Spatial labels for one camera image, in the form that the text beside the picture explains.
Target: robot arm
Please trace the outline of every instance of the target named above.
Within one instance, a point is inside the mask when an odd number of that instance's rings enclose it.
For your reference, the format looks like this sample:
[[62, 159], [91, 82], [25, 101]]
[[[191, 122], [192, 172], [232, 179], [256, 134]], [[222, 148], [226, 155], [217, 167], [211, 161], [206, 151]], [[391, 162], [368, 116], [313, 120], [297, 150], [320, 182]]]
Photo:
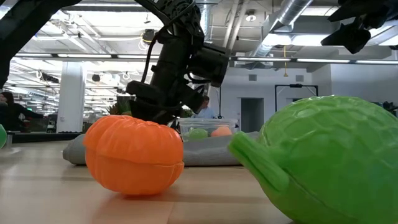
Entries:
[[[0, 88], [9, 74], [13, 56], [35, 35], [59, 9], [79, 3], [81, 0], [20, 0], [0, 20]], [[182, 106], [187, 105], [198, 112], [203, 101], [198, 87], [188, 86], [185, 75], [204, 78], [194, 83], [211, 82], [220, 86], [228, 66], [229, 52], [204, 43], [200, 27], [200, 10], [194, 0], [137, 0], [165, 24], [153, 39], [163, 44], [159, 61], [152, 67], [153, 76], [146, 84], [149, 67], [141, 82], [131, 82], [126, 92], [135, 96], [131, 101], [134, 117], [159, 124], [166, 124], [178, 116]]]

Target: door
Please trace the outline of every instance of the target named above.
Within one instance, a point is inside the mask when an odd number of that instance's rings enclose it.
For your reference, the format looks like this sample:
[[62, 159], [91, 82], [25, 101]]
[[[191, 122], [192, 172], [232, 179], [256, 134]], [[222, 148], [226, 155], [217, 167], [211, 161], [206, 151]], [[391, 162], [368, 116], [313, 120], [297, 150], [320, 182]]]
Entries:
[[250, 133], [260, 131], [264, 124], [264, 99], [241, 99], [241, 131]]

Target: man in blue shirt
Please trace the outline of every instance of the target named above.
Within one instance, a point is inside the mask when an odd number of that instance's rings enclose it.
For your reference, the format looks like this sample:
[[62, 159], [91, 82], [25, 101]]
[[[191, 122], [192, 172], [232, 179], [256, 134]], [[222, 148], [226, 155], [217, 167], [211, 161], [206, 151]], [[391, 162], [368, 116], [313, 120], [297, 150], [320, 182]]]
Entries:
[[204, 96], [204, 102], [201, 106], [201, 111], [199, 114], [194, 114], [192, 118], [202, 118], [202, 119], [213, 119], [216, 118], [213, 110], [209, 107], [210, 98], [208, 96]]

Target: wooden table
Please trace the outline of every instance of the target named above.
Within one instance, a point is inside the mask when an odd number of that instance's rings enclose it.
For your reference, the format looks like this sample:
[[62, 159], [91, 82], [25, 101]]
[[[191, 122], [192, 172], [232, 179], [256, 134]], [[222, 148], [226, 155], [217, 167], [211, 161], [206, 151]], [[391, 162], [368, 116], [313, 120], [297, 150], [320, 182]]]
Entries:
[[242, 167], [188, 168], [165, 193], [126, 197], [62, 159], [67, 142], [0, 149], [0, 224], [288, 224]]

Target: orange plastic pumpkin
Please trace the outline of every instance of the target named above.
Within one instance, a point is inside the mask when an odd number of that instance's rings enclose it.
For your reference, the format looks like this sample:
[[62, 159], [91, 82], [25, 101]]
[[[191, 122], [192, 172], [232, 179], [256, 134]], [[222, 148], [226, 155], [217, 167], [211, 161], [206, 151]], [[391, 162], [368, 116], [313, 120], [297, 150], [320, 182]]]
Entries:
[[154, 195], [183, 171], [183, 146], [173, 129], [131, 116], [106, 116], [87, 131], [86, 164], [103, 187], [126, 195]]
[[230, 130], [229, 127], [219, 127], [217, 130], [213, 131], [211, 133], [211, 137], [217, 137], [217, 136], [229, 136], [232, 135], [232, 131]]

